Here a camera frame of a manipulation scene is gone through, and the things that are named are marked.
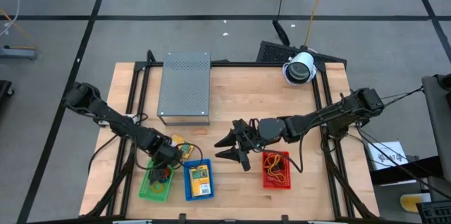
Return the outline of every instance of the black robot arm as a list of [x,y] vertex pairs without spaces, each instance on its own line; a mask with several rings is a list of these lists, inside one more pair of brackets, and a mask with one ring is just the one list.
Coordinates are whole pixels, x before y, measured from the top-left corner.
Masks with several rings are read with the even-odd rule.
[[102,120],[109,122],[114,133],[120,137],[129,137],[137,148],[149,154],[154,161],[154,167],[158,167],[150,173],[151,184],[160,179],[168,165],[175,166],[181,162],[181,151],[172,143],[170,137],[154,128],[136,125],[132,118],[113,110],[101,99],[99,90],[92,85],[76,82],[65,95],[64,104],[80,115],[93,118],[97,124]]
[[261,151],[265,146],[283,139],[287,143],[300,141],[310,129],[326,124],[329,135],[342,137],[348,126],[356,121],[362,125],[369,118],[379,116],[384,108],[383,102],[374,89],[363,88],[342,95],[341,101],[305,116],[286,116],[265,118],[258,121],[251,119],[249,124],[243,119],[233,121],[233,129],[215,144],[215,147],[231,147],[216,154],[216,157],[238,161],[245,171],[250,169],[247,154],[249,151]]

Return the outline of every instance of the gray floor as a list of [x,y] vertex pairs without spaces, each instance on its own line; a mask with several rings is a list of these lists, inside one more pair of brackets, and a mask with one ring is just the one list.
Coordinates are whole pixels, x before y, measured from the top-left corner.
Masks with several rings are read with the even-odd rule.
[[[451,15],[451,0],[429,1],[437,15]],[[89,15],[94,2],[22,0],[20,14]],[[308,15],[313,3],[283,0],[282,14]],[[0,7],[14,14],[16,0],[0,0]],[[103,0],[99,15],[265,15],[277,9],[278,0]],[[421,0],[321,0],[317,13],[427,15]],[[16,89],[0,119],[0,223],[16,221],[87,25],[82,20],[19,23],[39,42],[39,58],[0,60],[0,79],[13,81]],[[281,22],[292,45],[302,43],[307,23]],[[440,24],[451,35],[451,22]],[[114,64],[143,60],[147,49],[157,60],[169,51],[211,51],[212,59],[255,61],[261,40],[280,43],[269,20],[97,21],[77,80],[96,85],[106,97]],[[11,30],[0,44],[28,43]],[[374,87],[381,96],[416,89],[422,76],[451,69],[430,21],[318,21],[309,46],[346,58],[351,87]],[[390,106],[366,130],[383,141],[400,140],[410,155],[436,154],[421,94]],[[64,115],[30,221],[77,216],[97,132],[89,120],[70,112]],[[399,209],[398,196],[404,190],[376,188],[381,213],[388,219],[418,221]]]

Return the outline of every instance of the wooden tabletop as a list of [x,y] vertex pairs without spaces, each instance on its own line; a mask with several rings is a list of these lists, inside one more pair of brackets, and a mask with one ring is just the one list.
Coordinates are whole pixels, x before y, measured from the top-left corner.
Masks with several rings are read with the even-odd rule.
[[[117,63],[108,95],[108,104],[124,113],[127,105],[132,69],[134,63]],[[326,64],[330,92],[334,102],[340,100],[340,93],[350,93],[345,69],[341,63]],[[280,220],[288,214],[290,220],[333,220],[328,179],[324,156],[320,148],[318,128],[305,136],[302,145],[304,172],[298,173],[291,167],[290,190],[264,189],[262,187],[261,154],[248,155],[252,169],[244,172],[234,161],[216,158],[214,144],[223,139],[232,127],[232,120],[243,118],[273,118],[276,116],[304,115],[316,110],[311,84],[290,86],[282,76],[280,68],[269,67],[213,67],[211,69],[210,126],[165,127],[156,116],[159,99],[162,67],[150,70],[144,112],[149,119],[143,126],[154,127],[165,135],[177,134],[197,144],[210,158],[214,177],[215,197],[201,201],[185,201],[183,170],[174,173],[168,200],[165,203],[140,199],[138,192],[144,170],[134,169],[128,204],[127,218],[176,219],[179,213],[186,213],[189,219],[241,219]],[[321,76],[318,75],[323,106]],[[136,112],[139,94],[136,94]],[[350,134],[358,136],[354,128]],[[113,134],[108,128],[101,128],[96,148]],[[115,141],[95,158],[88,177],[80,214],[87,213],[103,196],[111,184],[119,141]],[[283,141],[267,146],[267,149],[289,151],[299,163],[299,144]],[[369,175],[363,144],[351,137],[342,140],[349,184],[369,210],[378,215],[378,207]],[[199,158],[193,151],[190,159]],[[149,157],[139,151],[138,161],[146,165]],[[342,216],[346,208],[342,190],[337,183]],[[119,212],[123,188],[118,190],[115,212]]]

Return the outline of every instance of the white cable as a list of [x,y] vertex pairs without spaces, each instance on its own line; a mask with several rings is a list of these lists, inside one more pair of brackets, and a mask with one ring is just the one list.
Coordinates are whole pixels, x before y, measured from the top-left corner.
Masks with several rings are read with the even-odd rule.
[[[13,23],[16,22],[17,17],[19,16],[19,9],[20,9],[20,0],[17,0],[16,15],[14,16]],[[0,33],[0,37],[9,30],[9,28],[13,25],[13,23],[9,23],[9,25],[5,27],[5,29]]]

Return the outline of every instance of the yellow cable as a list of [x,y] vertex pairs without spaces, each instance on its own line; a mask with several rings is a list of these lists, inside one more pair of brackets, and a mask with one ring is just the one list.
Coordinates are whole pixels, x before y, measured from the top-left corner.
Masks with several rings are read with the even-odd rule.
[[318,6],[318,3],[319,3],[319,0],[316,0],[315,5],[313,6],[313,10],[311,11],[309,27],[307,28],[307,36],[305,37],[305,42],[304,42],[305,46],[307,45],[307,42],[309,41],[311,22],[313,21],[313,17],[315,15],[316,6]]
[[15,23],[13,20],[11,20],[11,18],[9,18],[9,16],[5,13],[5,11],[3,11],[3,9],[0,8],[0,13],[3,14],[6,19],[8,19],[12,25],[14,25],[14,27],[16,27],[20,33],[22,33],[22,36],[24,36],[25,38],[27,38],[28,40],[30,40],[33,44],[34,47],[29,47],[29,46],[15,46],[16,49],[36,49],[37,48],[37,42],[31,37],[30,34],[28,34],[28,32],[24,31],[19,24]]
[[[274,157],[274,162],[271,163],[269,161],[270,158]],[[282,173],[274,173],[273,169],[278,165],[280,161],[280,155],[278,154],[269,154],[264,162],[263,167],[264,168],[268,168],[267,173],[268,175],[275,177],[277,179],[277,181],[279,181],[280,183],[284,183],[285,182],[285,175]]]

